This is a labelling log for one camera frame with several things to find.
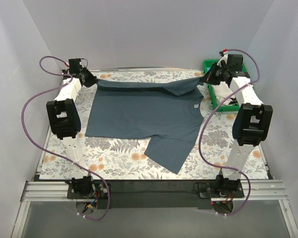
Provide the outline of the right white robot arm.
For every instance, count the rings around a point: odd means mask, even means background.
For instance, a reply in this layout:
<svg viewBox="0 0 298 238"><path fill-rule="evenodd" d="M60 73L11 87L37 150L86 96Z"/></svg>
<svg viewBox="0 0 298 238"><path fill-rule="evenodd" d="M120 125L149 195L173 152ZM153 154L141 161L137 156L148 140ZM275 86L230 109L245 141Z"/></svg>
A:
<svg viewBox="0 0 298 238"><path fill-rule="evenodd" d="M221 59L214 63L203 76L203 82L220 85L224 82L232 91L239 104L239 111L232 126L233 146L227 162L219 166L220 172L215 180L202 184L199 195L211 198L243 197L240 178L244 176L243 167L254 147L266 140L273 108L265 105L256 95L248 72L242 70L243 55L237 49L225 49L220 52Z"/></svg>

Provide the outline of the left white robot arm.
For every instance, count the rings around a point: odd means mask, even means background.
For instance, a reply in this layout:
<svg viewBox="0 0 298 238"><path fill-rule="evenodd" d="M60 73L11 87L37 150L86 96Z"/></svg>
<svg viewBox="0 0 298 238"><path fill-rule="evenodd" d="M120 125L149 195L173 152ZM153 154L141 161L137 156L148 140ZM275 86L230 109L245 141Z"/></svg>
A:
<svg viewBox="0 0 298 238"><path fill-rule="evenodd" d="M76 109L75 100L82 87L91 87L96 77L81 62L84 58L69 59L68 69L63 73L63 87L57 97L46 104L50 128L52 133L60 140L65 149L66 156L71 161L72 176L67 184L72 192L84 198L91 198L96 187L83 158L79 144L81 121Z"/></svg>

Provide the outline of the dark blue-grey t-shirt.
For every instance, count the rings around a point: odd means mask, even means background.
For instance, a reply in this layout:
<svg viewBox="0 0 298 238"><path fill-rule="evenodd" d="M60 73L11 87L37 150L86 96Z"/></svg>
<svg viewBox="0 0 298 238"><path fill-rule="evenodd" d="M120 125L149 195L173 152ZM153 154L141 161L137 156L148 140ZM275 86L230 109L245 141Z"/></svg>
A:
<svg viewBox="0 0 298 238"><path fill-rule="evenodd" d="M204 120L200 78L169 83L100 80L85 135L150 141L145 155L177 174Z"/></svg>

